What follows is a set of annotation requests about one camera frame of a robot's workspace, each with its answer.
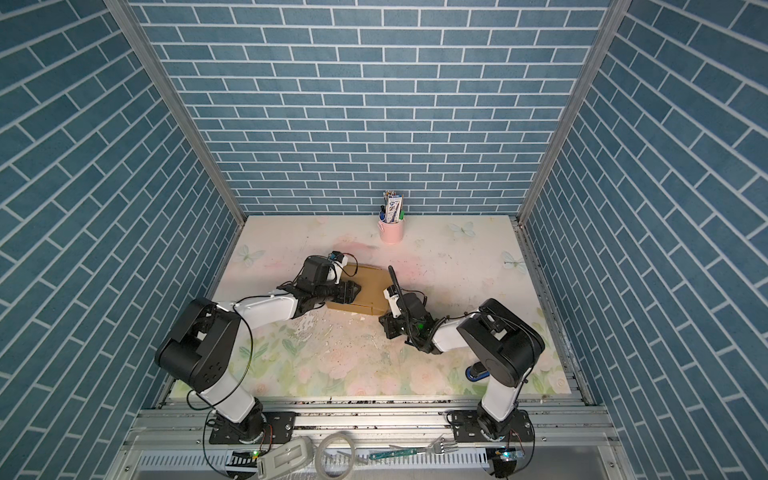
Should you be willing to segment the brown cardboard paper box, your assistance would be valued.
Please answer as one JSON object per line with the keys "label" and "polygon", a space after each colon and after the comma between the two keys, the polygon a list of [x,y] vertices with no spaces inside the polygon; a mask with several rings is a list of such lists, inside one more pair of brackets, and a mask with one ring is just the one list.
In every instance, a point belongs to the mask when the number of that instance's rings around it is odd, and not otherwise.
{"label": "brown cardboard paper box", "polygon": [[393,283],[386,268],[361,265],[358,267],[357,274],[354,277],[343,273],[341,281],[355,282],[361,287],[361,290],[351,304],[327,302],[326,306],[329,309],[376,317],[382,316],[390,310],[384,291],[391,287]]}

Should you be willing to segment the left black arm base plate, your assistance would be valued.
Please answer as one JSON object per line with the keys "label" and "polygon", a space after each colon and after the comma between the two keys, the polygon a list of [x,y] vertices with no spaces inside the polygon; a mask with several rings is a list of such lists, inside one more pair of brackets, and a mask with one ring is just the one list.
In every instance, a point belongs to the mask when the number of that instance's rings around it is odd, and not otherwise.
{"label": "left black arm base plate", "polygon": [[233,423],[216,413],[206,421],[212,445],[284,444],[291,440],[297,415],[293,412],[249,414],[243,422]]}

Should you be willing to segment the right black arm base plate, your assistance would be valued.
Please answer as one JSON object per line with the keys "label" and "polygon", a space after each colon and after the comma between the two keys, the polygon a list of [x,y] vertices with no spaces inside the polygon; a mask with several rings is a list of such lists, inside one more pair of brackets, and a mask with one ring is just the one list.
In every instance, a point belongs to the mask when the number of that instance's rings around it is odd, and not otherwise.
{"label": "right black arm base plate", "polygon": [[495,420],[478,407],[475,410],[448,411],[445,419],[458,443],[526,443],[535,439],[535,428],[526,410],[514,409],[504,420]]}

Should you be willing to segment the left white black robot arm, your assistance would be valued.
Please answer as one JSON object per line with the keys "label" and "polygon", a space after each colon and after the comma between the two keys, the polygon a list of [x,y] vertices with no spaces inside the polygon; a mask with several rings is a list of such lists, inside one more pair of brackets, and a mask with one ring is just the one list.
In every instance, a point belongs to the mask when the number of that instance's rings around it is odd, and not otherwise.
{"label": "left white black robot arm", "polygon": [[266,419],[261,403],[243,386],[246,373],[235,375],[230,361],[243,335],[248,337],[247,364],[255,360],[255,331],[265,325],[299,318],[328,302],[351,304],[361,286],[344,280],[356,257],[332,251],[310,255],[299,273],[274,290],[217,303],[192,300],[177,318],[155,353],[156,364],[237,432],[241,443],[261,436]]}

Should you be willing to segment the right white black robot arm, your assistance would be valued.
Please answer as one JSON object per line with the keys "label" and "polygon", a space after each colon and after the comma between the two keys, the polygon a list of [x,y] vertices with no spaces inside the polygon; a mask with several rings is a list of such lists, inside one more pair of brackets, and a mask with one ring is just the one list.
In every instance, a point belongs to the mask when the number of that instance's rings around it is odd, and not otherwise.
{"label": "right white black robot arm", "polygon": [[543,337],[529,324],[491,298],[459,317],[434,318],[426,300],[401,288],[393,267],[392,285],[384,290],[390,312],[379,318],[387,338],[405,337],[405,343],[425,354],[469,348],[477,357],[466,370],[467,379],[489,380],[478,404],[478,426],[491,441],[511,433],[518,399],[528,376],[545,351]]}

